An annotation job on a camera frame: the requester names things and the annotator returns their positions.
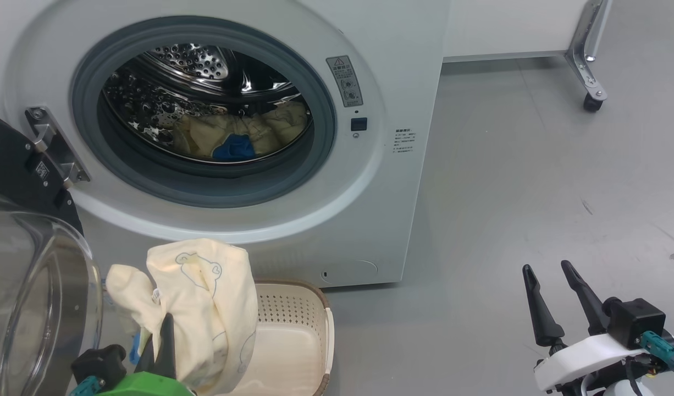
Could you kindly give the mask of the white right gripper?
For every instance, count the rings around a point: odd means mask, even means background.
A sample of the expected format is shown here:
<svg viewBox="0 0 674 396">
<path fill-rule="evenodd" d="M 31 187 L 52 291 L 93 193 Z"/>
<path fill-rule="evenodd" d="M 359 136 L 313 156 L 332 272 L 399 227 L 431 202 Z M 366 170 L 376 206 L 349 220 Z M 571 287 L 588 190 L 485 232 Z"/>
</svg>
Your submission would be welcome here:
<svg viewBox="0 0 674 396">
<path fill-rule="evenodd" d="M 535 343 L 542 348 L 550 348 L 550 356 L 534 368 L 534 378 L 541 391 L 553 391 L 557 386 L 584 378 L 627 356 L 645 352 L 640 346 L 641 336 L 632 337 L 629 342 L 619 342 L 614 336 L 606 334 L 609 317 L 603 312 L 601 300 L 570 261 L 562 260 L 561 268 L 569 287 L 580 301 L 590 336 L 570 346 L 563 343 L 564 330 L 551 315 L 532 267 L 525 264 L 522 276 Z"/>
</svg>

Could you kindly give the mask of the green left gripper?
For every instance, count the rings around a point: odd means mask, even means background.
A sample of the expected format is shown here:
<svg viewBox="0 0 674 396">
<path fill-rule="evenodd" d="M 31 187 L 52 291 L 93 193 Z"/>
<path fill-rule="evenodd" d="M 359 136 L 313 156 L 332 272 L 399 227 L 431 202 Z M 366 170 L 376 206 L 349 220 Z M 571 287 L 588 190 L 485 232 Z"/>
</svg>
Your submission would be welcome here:
<svg viewBox="0 0 674 396">
<path fill-rule="evenodd" d="M 123 378 L 114 388 L 98 395 L 195 395 L 176 380 L 174 319 L 171 313 L 164 316 L 159 335 L 147 339 L 135 372 Z"/>
</svg>

